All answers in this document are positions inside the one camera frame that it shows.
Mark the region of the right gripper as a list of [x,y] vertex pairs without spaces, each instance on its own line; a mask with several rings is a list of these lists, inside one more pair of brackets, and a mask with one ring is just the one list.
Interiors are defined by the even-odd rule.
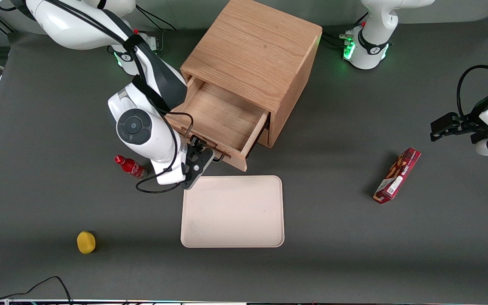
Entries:
[[[202,154],[202,164],[209,165],[211,162],[217,162],[216,153],[213,149],[205,147],[205,141],[196,135],[192,135],[189,139],[188,152],[193,154]],[[155,179],[159,185],[170,185],[185,180],[186,174],[186,157],[187,149],[181,147],[176,155],[171,156],[167,162],[153,161],[153,170],[155,172]]]

